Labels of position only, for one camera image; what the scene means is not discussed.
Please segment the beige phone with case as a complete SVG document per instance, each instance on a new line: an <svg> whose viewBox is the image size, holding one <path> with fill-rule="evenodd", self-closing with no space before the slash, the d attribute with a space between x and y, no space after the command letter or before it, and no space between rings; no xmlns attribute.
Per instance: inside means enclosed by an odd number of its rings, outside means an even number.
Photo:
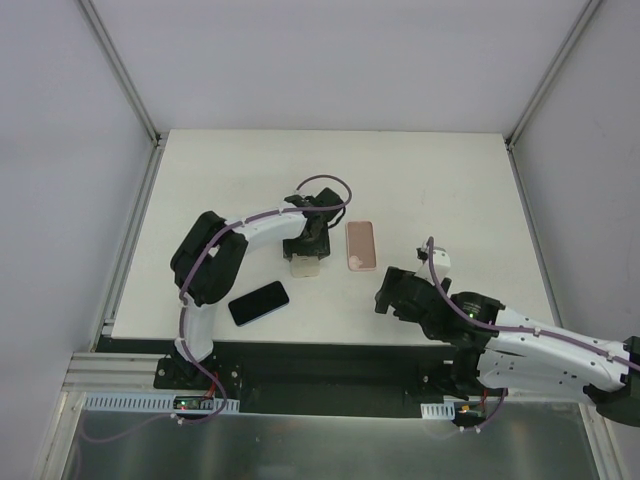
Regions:
<svg viewBox="0 0 640 480"><path fill-rule="evenodd" d="M317 256L293 254L290 260L290 273L293 278L312 278L320 274L320 259Z"/></svg>

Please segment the pink phone case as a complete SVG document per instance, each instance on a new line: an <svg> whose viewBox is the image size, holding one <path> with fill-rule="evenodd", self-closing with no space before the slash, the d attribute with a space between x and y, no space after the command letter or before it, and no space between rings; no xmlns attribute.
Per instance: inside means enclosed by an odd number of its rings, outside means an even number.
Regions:
<svg viewBox="0 0 640 480"><path fill-rule="evenodd" d="M377 257L374 228L370 221L349 221L346 224L347 265L353 272L374 271Z"/></svg>

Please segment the blue smartphone black screen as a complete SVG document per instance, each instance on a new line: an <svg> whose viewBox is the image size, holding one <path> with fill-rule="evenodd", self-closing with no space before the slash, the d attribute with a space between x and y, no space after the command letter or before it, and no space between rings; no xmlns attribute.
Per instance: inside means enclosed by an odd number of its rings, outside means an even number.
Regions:
<svg viewBox="0 0 640 480"><path fill-rule="evenodd" d="M231 300L228 309L234 324L242 327L287 306L289 302L283 284L274 281Z"/></svg>

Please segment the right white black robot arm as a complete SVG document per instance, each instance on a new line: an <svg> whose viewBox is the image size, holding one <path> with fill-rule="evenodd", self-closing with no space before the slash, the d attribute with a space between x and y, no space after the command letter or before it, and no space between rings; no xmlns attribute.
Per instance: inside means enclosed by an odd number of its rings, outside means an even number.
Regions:
<svg viewBox="0 0 640 480"><path fill-rule="evenodd" d="M447 292L396 267L375 295L379 314L415 323L430 340L455 347L451 364L428 374L428 385L458 398L483 390L558 395L592 405L604 418L639 424L639 339L586 337L535 321L499 300Z"/></svg>

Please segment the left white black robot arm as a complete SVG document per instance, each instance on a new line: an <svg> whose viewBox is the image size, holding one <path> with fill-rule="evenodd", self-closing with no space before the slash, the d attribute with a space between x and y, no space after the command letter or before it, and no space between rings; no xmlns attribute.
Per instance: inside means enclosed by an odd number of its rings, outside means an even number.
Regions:
<svg viewBox="0 0 640 480"><path fill-rule="evenodd" d="M243 260L265 246L282 245L293 264L330 255L329 230L349 199L326 187L315 196L291 195L280 206L235 221L212 211L201 214L174 253L170 268L179 288L181 310L174 340L176 375L188 388L211 377L211 330L217 304L231 291Z"/></svg>

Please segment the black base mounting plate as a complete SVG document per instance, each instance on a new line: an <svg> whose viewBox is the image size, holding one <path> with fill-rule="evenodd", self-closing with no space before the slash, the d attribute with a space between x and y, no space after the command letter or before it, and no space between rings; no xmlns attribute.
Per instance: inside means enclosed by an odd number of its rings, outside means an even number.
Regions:
<svg viewBox="0 0 640 480"><path fill-rule="evenodd" d="M464 370L470 356L450 346L219 341L199 367L169 340L103 337L97 350L157 354L155 389L228 397L243 413L416 418L421 405L447 397L501 395L473 380Z"/></svg>

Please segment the aluminium front rail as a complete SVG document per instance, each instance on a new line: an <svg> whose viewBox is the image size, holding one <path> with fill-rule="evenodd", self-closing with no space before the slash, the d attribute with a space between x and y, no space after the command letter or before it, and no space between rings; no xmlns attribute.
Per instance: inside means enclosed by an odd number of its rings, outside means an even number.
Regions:
<svg viewBox="0 0 640 480"><path fill-rule="evenodd" d="M63 381L63 391L146 392L153 390L161 355L75 353Z"/></svg>

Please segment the left aluminium frame post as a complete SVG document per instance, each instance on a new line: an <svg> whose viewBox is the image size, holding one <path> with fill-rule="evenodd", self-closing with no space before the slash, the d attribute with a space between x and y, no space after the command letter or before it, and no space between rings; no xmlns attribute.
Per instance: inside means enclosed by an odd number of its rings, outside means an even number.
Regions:
<svg viewBox="0 0 640 480"><path fill-rule="evenodd" d="M77 0L75 1L75 5L86 22L116 83L118 84L138 123L145 132L145 135L151 141L153 146L160 145L162 141L162 133L156 127L148 109L144 105L143 99L118 52L95 3L90 0Z"/></svg>

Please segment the aluminium frame post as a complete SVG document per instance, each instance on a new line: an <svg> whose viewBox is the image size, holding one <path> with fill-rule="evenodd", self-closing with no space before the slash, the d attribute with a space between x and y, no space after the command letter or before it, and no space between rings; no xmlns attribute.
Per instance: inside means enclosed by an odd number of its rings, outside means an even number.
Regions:
<svg viewBox="0 0 640 480"><path fill-rule="evenodd" d="M510 133L505 137L505 146L508 151L512 151L517 145L534 114L542 105L546 95L551 90L566 62L569 60L603 4L603 0L588 0L581 6L578 15L559 44L542 77L536 84L522 113L519 115Z"/></svg>
<svg viewBox="0 0 640 480"><path fill-rule="evenodd" d="M145 132L145 135L151 141L153 146L160 145L162 141L162 133L156 127L148 109L144 105L143 99L118 52L95 3L90 0L77 0L75 1L75 5L86 22L116 83L118 84L138 123Z"/></svg>

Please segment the right aluminium frame post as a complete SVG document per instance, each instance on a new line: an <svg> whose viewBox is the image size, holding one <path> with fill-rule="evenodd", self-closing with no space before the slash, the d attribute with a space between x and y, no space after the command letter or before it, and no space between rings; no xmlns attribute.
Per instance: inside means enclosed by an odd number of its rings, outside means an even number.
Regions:
<svg viewBox="0 0 640 480"><path fill-rule="evenodd" d="M522 113L519 115L510 133L505 137L505 146L508 151L512 151L517 145L534 114L542 105L546 95L551 90L566 62L569 60L603 4L603 0L588 0L581 6L578 15L559 44L542 77L536 84Z"/></svg>

